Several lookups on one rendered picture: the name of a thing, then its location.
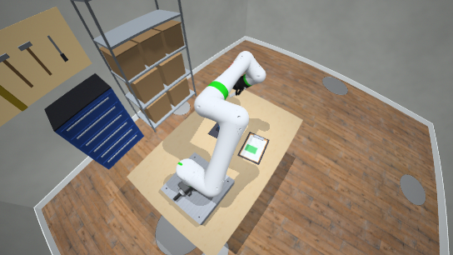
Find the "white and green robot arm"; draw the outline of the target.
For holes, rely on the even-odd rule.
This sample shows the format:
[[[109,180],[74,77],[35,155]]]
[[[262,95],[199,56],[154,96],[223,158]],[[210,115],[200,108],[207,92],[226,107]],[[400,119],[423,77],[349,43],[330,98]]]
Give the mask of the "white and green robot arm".
[[[246,74],[241,76],[244,72]],[[194,102],[197,114],[218,123],[220,130],[207,169],[189,158],[177,164],[176,173],[182,182],[177,184],[177,190],[181,190],[173,198],[174,201],[184,194],[190,196],[191,191],[210,198],[222,192],[231,158],[249,123],[245,108],[225,100],[238,79],[240,87],[246,90],[262,83],[265,78],[265,70],[253,55],[247,51],[240,52],[231,66],[197,96]]]

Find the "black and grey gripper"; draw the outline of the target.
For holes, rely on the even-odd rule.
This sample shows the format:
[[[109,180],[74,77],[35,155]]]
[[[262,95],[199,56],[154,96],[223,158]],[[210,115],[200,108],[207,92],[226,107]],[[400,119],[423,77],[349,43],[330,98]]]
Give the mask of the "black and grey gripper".
[[[233,87],[233,89],[236,90],[236,91],[234,93],[230,94],[230,98],[232,98],[234,96],[237,96],[237,95],[239,96],[241,94],[241,92],[244,90],[242,87],[240,87],[240,85],[238,83],[238,80],[237,80],[235,86]],[[239,91],[238,91],[238,89],[239,89]]]

